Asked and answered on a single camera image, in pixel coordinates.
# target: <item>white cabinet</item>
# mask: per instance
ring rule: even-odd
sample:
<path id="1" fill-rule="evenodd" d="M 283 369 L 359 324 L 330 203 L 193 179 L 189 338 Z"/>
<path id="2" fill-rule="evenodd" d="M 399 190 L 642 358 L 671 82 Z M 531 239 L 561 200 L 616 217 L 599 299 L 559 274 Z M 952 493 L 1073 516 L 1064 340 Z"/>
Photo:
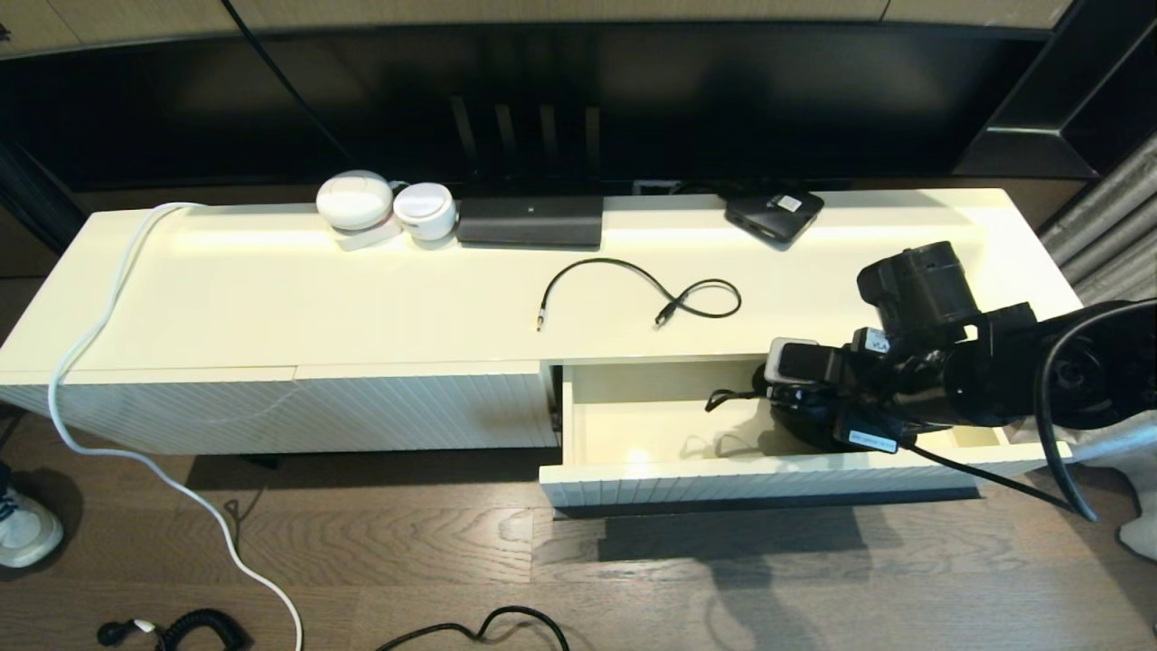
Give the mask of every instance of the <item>white cabinet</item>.
<path id="1" fill-rule="evenodd" d="M 901 452 L 815 454 L 766 402 L 706 414 L 713 390 L 750 386 L 774 338 L 840 346 L 875 310 L 856 273 L 907 246 L 950 241 L 983 310 L 1024 299 L 1048 318 L 1073 289 L 1000 190 L 823 193 L 788 250 L 727 222 L 717 197 L 612 197 L 599 256 L 669 287 L 725 278 L 743 308 L 677 312 L 646 281 L 584 251 L 509 250 L 408 237 L 341 251 L 311 205 L 209 206 L 162 219 L 117 308 L 60 392 L 65 420 L 159 454 L 557 446 L 541 469 L 559 506 L 959 488 L 972 479 Z M 97 213 L 0 348 L 0 399 L 45 413 L 60 356 L 102 313 L 147 210 Z M 728 309 L 727 291 L 692 303 Z M 553 397 L 548 370 L 566 382 Z M 1001 474 L 1044 466 L 994 430 L 922 438 Z"/>

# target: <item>label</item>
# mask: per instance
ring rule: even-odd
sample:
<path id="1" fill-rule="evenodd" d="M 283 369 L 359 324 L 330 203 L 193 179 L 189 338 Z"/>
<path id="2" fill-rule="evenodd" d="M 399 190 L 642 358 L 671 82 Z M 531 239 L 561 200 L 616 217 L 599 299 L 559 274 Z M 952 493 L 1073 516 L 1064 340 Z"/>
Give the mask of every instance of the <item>label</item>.
<path id="1" fill-rule="evenodd" d="M 885 439 L 884 437 L 877 437 L 867 432 L 857 432 L 855 430 L 848 432 L 848 443 L 884 452 L 896 452 L 899 449 L 899 444 L 892 439 Z"/>
<path id="2" fill-rule="evenodd" d="M 887 338 L 884 336 L 884 332 L 877 331 L 876 328 L 869 328 L 868 336 L 864 338 L 864 348 L 875 353 L 887 353 L 889 345 Z"/>
<path id="3" fill-rule="evenodd" d="M 795 212 L 795 210 L 799 209 L 799 206 L 803 205 L 803 201 L 801 201 L 799 199 L 797 199 L 795 197 L 789 197 L 787 194 L 783 194 L 782 197 L 780 197 L 780 200 L 778 200 L 775 202 L 780 207 L 788 208 L 791 212 Z"/>

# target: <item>sneaker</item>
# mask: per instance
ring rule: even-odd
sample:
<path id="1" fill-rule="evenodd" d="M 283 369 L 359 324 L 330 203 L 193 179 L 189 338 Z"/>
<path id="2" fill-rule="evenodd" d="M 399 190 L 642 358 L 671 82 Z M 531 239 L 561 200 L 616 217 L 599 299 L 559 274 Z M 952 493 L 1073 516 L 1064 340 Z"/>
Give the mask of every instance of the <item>sneaker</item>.
<path id="1" fill-rule="evenodd" d="M 0 496 L 0 565 L 27 568 L 60 545 L 65 528 L 38 502 L 8 489 Z"/>

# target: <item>hardwood floor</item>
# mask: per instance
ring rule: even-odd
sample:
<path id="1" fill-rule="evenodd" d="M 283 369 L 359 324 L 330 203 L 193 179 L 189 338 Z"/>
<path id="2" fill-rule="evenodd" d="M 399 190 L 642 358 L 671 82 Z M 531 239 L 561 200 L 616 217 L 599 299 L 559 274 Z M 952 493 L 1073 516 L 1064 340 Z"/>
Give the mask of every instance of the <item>hardwood floor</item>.
<path id="1" fill-rule="evenodd" d="M 537 469 L 558 457 L 160 463 L 214 504 L 236 501 L 241 554 L 296 600 L 311 650 L 373 650 L 443 621 L 477 628 L 506 604 L 543 609 L 585 651 L 1157 649 L 1157 563 L 1114 540 L 1136 513 L 1115 472 L 1078 468 L 1098 524 L 994 487 L 965 502 L 555 520 Z M 67 530 L 40 565 L 0 571 L 0 650 L 97 649 L 105 621 L 167 624 L 202 607 L 233 614 L 256 650 L 292 648 L 280 601 L 233 567 L 199 506 L 143 467 L 74 456 L 37 416 L 0 458 Z M 552 649 L 519 617 L 493 632 L 496 651 Z M 200 631 L 182 649 L 220 645 Z M 478 648 L 444 632 L 403 649 Z"/>

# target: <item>textured drawer front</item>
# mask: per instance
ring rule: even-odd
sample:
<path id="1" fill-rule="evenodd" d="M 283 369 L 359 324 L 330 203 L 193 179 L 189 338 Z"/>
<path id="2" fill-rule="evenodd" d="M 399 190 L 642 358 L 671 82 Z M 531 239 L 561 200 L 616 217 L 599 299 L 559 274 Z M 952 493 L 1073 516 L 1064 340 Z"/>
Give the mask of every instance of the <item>textured drawer front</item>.
<path id="1" fill-rule="evenodd" d="M 937 452 L 967 460 L 998 475 L 1026 473 L 1045 465 L 1044 453 L 1034 444 Z M 975 483 L 971 475 L 933 465 L 911 453 L 889 458 L 896 464 L 871 467 L 855 467 L 860 465 L 852 464 L 852 468 L 840 467 L 840 457 L 862 456 L 885 457 L 883 453 L 782 457 L 751 461 L 744 464 L 745 467 L 723 459 L 685 465 L 666 464 L 649 469 L 626 465 L 550 466 L 539 471 L 539 481 L 551 504 L 560 509 L 600 504 L 919 491 L 967 488 Z M 1004 460 L 980 461 L 995 457 L 1003 457 Z"/>

